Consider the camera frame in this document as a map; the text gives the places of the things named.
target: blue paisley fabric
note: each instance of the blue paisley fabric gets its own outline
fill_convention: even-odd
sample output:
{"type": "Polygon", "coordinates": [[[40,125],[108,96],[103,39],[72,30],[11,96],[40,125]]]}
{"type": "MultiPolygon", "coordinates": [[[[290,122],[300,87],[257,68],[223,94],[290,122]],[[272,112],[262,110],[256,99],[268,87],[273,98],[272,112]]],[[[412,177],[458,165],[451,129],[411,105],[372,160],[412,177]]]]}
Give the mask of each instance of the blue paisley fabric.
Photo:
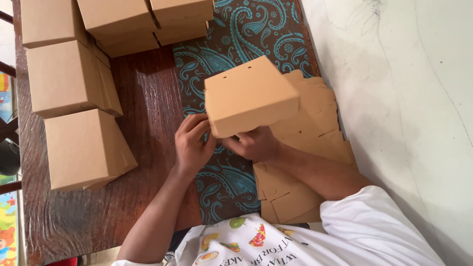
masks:
{"type": "MultiPolygon", "coordinates": [[[[207,36],[173,45],[184,116],[205,113],[204,79],[260,56],[320,76],[297,0],[216,0],[207,36]]],[[[217,145],[195,177],[202,223],[260,210],[252,162],[217,145]]]]}

